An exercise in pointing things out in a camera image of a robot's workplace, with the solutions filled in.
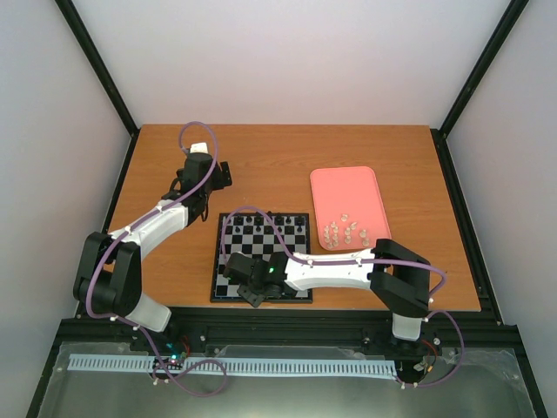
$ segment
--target table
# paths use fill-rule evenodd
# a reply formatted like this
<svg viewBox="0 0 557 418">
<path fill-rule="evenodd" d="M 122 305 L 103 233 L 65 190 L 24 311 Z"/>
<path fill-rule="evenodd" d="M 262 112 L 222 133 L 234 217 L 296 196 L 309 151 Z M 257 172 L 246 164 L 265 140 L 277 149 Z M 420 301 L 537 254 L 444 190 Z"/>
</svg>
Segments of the table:
<svg viewBox="0 0 557 418">
<path fill-rule="evenodd" d="M 181 125 L 144 125 L 111 222 L 130 224 L 168 191 L 184 165 Z M 265 211 L 308 212 L 312 253 L 318 243 L 310 173 L 316 168 L 367 165 L 377 176 L 393 239 L 447 271 L 433 309 L 479 311 L 480 303 L 427 126 L 214 125 L 218 161 L 228 161 L 232 187 L 216 191 L 209 218 L 172 235 L 144 260 L 143 285 L 154 300 L 175 307 L 249 307 L 211 303 L 218 214 L 242 205 Z M 193 126 L 184 143 L 211 139 Z M 432 286 L 439 277 L 432 275 Z M 260 308 L 386 309 L 372 293 L 319 288 L 312 304 L 264 303 Z"/>
</svg>

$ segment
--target transparent plastic sheet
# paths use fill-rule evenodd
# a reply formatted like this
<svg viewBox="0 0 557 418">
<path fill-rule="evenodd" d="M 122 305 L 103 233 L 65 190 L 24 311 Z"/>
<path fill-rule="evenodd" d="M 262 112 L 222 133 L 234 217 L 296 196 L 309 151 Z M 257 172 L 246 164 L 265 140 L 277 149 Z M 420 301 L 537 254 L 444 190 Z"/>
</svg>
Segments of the transparent plastic sheet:
<svg viewBox="0 0 557 418">
<path fill-rule="evenodd" d="M 74 353 L 147 355 L 130 352 L 126 344 L 62 346 L 40 417 L 535 417 L 518 363 L 512 351 L 501 349 L 467 349 L 461 370 L 435 388 L 400 390 L 394 381 L 346 377 L 232 377 L 223 393 L 209 399 L 191 397 L 172 384 L 154 387 L 147 373 L 67 372 L 69 355 Z M 428 381 L 450 372 L 458 355 L 451 348 L 444 350 L 445 360 L 438 361 Z M 380 359 L 330 347 L 254 346 L 226 347 L 216 354 L 224 357 Z M 210 390 L 220 379 L 194 375 L 186 376 L 184 383 Z"/>
</svg>

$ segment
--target black metal frame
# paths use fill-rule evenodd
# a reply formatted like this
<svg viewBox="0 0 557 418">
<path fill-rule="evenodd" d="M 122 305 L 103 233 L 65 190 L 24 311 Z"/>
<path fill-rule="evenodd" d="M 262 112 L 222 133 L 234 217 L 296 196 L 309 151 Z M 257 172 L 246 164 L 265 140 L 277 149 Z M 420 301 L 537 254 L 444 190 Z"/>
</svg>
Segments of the black metal frame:
<svg viewBox="0 0 557 418">
<path fill-rule="evenodd" d="M 131 114 L 119 95 L 110 73 L 98 54 L 97 48 L 72 1 L 56 0 L 56 3 L 131 135 L 130 147 L 126 153 L 124 166 L 120 172 L 110 209 L 104 222 L 103 232 L 106 232 L 138 141 L 139 129 L 135 126 Z M 540 397 L 519 331 L 517 327 L 502 324 L 491 281 L 487 274 L 446 142 L 449 133 L 527 3 L 528 0 L 512 0 L 509 3 L 459 96 L 448 112 L 445 121 L 438 130 L 432 129 L 431 133 L 481 306 L 481 312 L 456 313 L 454 317 L 460 325 L 468 347 L 508 347 L 514 350 L 534 410 L 539 417 L 544 417 L 547 416 L 547 412 Z M 30 405 L 27 415 L 29 418 L 38 414 L 56 360 L 57 351 L 62 342 L 128 341 L 132 346 L 142 344 L 141 339 L 133 338 L 134 332 L 130 327 L 107 320 L 81 319 L 82 313 L 83 307 L 77 310 L 76 319 L 62 321 L 45 365 L 43 376 Z M 390 323 L 390 314 L 387 311 L 317 311 L 304 309 L 273 310 L 270 312 L 255 309 L 173 308 L 172 318 L 179 327 L 186 329 L 188 334 L 205 337 L 203 342 L 199 338 L 191 340 L 192 349 L 197 352 L 210 352 L 215 347 L 223 347 L 228 344 L 268 345 L 278 342 L 283 345 L 352 347 L 366 352 L 369 348 L 362 345 L 364 337 Z M 429 325 L 435 327 L 436 333 L 444 341 L 446 347 L 458 346 L 453 326 L 448 320 L 434 318 Z"/>
</svg>

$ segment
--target black corner post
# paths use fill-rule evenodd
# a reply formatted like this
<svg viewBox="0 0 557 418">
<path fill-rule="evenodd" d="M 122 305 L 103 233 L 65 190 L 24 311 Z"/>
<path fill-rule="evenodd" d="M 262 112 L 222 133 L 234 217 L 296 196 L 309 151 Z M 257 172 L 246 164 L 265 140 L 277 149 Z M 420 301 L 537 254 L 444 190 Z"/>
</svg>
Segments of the black corner post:
<svg viewBox="0 0 557 418">
<path fill-rule="evenodd" d="M 125 129 L 128 133 L 130 133 L 130 136 L 133 137 L 134 135 L 137 135 L 139 129 L 133 121 L 130 111 L 128 111 L 122 96 L 120 96 L 120 92 L 114 84 L 111 74 L 108 72 L 106 65 L 104 65 L 103 59 L 98 53 L 97 47 L 93 43 L 87 28 L 85 28 L 83 20 L 81 20 L 79 13 L 77 13 L 76 6 L 71 0 L 56 0 L 56 4 L 64 15 L 66 22 L 79 42 L 79 45 L 89 60 L 91 67 L 93 67 L 93 70 L 97 73 L 97 77 L 103 85 L 106 94 L 114 105 L 118 116 L 122 119 Z"/>
<path fill-rule="evenodd" d="M 456 121 L 464 111 L 464 108 L 475 92 L 476 87 L 480 84 L 481 79 L 486 74 L 487 69 L 497 55 L 497 52 L 499 52 L 501 45 L 503 45 L 505 39 L 507 39 L 508 34 L 511 32 L 511 29 L 518 20 L 527 3 L 528 0 L 511 0 L 507 6 L 505 13 L 503 13 L 503 16 L 493 31 L 492 36 L 489 38 L 489 41 L 487 41 L 486 47 L 481 53 L 480 58 L 478 58 L 478 61 L 473 67 L 468 79 L 464 83 L 459 96 L 454 101 L 453 107 L 451 107 L 451 110 L 446 115 L 443 125 L 439 129 L 442 139 L 446 139 L 451 130 L 454 128 Z"/>
</svg>

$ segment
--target black square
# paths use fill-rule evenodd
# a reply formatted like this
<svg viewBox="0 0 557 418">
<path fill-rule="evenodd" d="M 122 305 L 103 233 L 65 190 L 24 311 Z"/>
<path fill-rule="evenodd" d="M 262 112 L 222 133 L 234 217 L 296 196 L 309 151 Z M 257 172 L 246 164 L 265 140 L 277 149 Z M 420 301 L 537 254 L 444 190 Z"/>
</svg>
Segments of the black square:
<svg viewBox="0 0 557 418">
<path fill-rule="evenodd" d="M 217 296 L 226 296 L 228 294 L 228 286 L 217 286 L 215 294 Z"/>
</svg>

